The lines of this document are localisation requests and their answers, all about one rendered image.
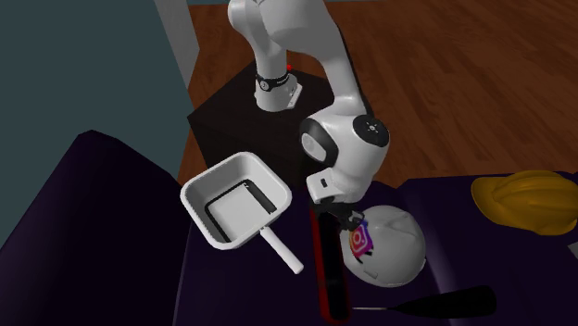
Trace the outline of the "pink orange purple square tile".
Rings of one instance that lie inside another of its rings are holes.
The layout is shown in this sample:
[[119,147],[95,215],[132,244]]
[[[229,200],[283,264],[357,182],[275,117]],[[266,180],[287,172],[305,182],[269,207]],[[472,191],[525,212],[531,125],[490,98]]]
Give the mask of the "pink orange purple square tile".
[[349,233],[349,247],[355,259],[363,255],[372,255],[374,249],[373,241],[369,233],[369,225],[363,220],[357,228]]

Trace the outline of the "long black red-edged case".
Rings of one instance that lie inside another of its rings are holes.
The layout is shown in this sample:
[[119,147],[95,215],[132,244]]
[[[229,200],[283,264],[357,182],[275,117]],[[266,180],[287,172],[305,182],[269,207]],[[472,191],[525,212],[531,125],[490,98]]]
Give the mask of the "long black red-edged case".
[[309,206],[320,314],[329,323],[339,325],[350,317],[350,305],[337,219]]

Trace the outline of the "white hard hat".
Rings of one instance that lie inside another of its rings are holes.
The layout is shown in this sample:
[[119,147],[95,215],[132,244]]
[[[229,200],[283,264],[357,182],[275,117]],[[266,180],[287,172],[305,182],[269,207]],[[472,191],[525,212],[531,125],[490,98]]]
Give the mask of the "white hard hat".
[[372,255],[355,259],[350,231],[340,232],[343,261],[356,277],[371,285],[394,288],[412,282],[426,262],[426,243],[418,222],[405,210],[375,206],[363,211],[373,241]]

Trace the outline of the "black robot stand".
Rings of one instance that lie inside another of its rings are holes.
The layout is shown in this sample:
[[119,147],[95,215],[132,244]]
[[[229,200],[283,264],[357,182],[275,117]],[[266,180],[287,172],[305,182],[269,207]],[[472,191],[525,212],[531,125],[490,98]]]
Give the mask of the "black robot stand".
[[295,107],[268,112],[256,104],[255,74],[251,62],[188,116],[202,156],[210,168],[237,152],[251,152],[285,183],[304,188],[306,177],[325,167],[302,150],[299,124],[333,102],[330,85],[297,70],[303,89]]

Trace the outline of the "yellow hard hat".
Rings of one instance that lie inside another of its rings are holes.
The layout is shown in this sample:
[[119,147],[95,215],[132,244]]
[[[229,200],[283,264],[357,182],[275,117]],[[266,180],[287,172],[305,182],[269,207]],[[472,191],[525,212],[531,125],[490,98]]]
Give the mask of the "yellow hard hat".
[[471,196],[495,224],[556,236],[578,225],[578,184],[557,172],[526,170],[507,177],[480,177]]

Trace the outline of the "dark purple sofa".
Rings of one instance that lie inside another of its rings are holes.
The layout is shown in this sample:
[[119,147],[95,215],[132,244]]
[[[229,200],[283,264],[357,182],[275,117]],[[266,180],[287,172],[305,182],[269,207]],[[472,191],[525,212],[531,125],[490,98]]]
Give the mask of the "dark purple sofa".
[[[421,226],[427,262],[411,283],[375,287],[349,276],[341,326],[578,326],[578,258],[563,236],[486,219],[471,179],[374,183],[361,208],[393,205]],[[207,243],[180,185],[123,142],[85,132],[72,143],[0,248],[0,326],[329,326],[320,314],[308,195],[274,223],[304,263],[290,271],[261,238],[232,251]],[[488,285],[496,312],[414,317],[410,300]]]

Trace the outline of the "black-handled screwdriver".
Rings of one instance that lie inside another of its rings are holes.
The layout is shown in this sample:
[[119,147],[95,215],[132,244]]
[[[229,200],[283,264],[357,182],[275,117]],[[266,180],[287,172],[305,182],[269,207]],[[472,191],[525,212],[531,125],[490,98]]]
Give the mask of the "black-handled screwdriver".
[[467,319],[490,316],[496,312],[497,300],[488,285],[430,295],[395,307],[355,307],[355,310],[396,311],[414,317],[433,319]]

